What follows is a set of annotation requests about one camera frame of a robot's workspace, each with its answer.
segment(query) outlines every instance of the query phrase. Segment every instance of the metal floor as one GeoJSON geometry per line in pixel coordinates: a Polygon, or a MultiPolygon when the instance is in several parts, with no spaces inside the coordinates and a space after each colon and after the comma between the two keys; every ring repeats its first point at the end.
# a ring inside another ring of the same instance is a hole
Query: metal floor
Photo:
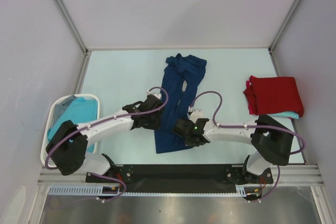
{"type": "MultiPolygon", "coordinates": [[[[57,207],[79,197],[48,196],[57,207]]],[[[321,223],[310,187],[279,187],[261,204],[242,198],[121,197],[102,204],[85,200],[51,210],[48,204],[40,224],[309,224],[321,223]]]]}

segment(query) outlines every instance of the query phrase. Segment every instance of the red folded cloth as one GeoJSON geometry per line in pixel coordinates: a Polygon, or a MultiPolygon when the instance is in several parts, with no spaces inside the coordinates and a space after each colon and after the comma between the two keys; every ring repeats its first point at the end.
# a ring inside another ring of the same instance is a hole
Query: red folded cloth
{"type": "Polygon", "coordinates": [[[293,111],[303,116],[303,105],[293,77],[257,78],[251,76],[244,91],[250,114],[293,111]]]}

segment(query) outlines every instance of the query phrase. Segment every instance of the white laundry basket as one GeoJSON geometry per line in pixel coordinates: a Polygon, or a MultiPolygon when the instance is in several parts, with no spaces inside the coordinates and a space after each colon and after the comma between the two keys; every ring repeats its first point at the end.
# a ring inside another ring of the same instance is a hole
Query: white laundry basket
{"type": "MultiPolygon", "coordinates": [[[[99,99],[93,95],[93,94],[75,94],[76,97],[83,97],[85,99],[93,99],[93,100],[96,100],[98,105],[97,105],[97,119],[99,118],[99,111],[100,111],[100,102],[99,102],[99,99]]],[[[52,128],[52,126],[54,125],[54,109],[55,109],[55,105],[56,104],[60,104],[62,103],[62,101],[64,101],[65,99],[67,99],[68,97],[70,97],[70,95],[67,95],[65,97],[61,97],[60,99],[58,99],[56,102],[53,103],[53,105],[51,106],[50,108],[50,111],[49,111],[49,115],[48,115],[48,121],[47,121],[47,125],[46,125],[46,130],[44,131],[44,136],[43,136],[43,143],[42,143],[42,148],[41,148],[41,161],[42,161],[42,164],[44,165],[45,161],[46,161],[46,158],[47,158],[47,152],[46,152],[46,147],[48,145],[48,130],[50,128],[52,128]]],[[[96,149],[97,149],[97,143],[95,144],[95,147],[93,149],[93,153],[96,152],[96,149]]],[[[49,159],[48,161],[48,165],[50,167],[56,167],[56,165],[54,164],[54,162],[49,159]]]]}

